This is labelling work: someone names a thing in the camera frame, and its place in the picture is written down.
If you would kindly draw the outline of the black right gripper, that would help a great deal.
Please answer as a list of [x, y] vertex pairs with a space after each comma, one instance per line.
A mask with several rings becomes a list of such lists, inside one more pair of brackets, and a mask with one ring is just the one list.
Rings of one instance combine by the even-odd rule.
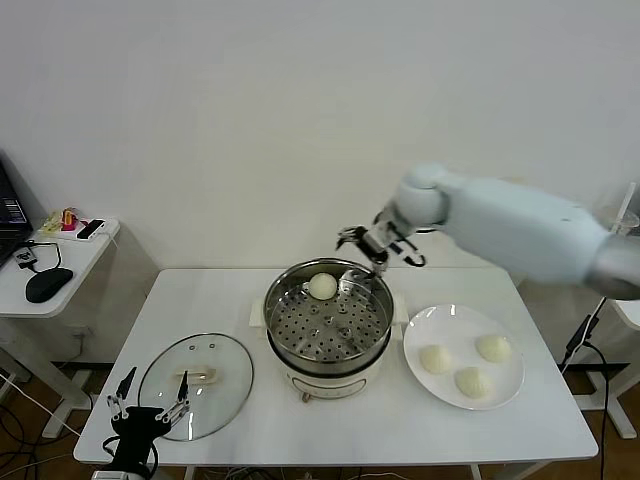
[[338, 232], [336, 249], [344, 244], [359, 245], [363, 239], [363, 253], [370, 260], [371, 270], [382, 276], [388, 267], [388, 255], [402, 256], [405, 249], [401, 246], [408, 232], [407, 219], [399, 212], [379, 212], [370, 228], [350, 226]]

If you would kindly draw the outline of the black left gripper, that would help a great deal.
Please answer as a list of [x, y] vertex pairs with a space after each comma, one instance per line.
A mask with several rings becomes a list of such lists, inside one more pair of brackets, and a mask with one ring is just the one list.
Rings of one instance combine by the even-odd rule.
[[118, 437], [110, 470], [155, 473], [158, 467], [155, 440], [165, 434], [165, 424], [175, 425], [190, 410], [188, 371], [182, 374], [176, 400], [169, 408], [131, 406], [126, 409], [126, 398], [136, 370], [132, 367], [116, 392], [107, 396], [112, 427]]

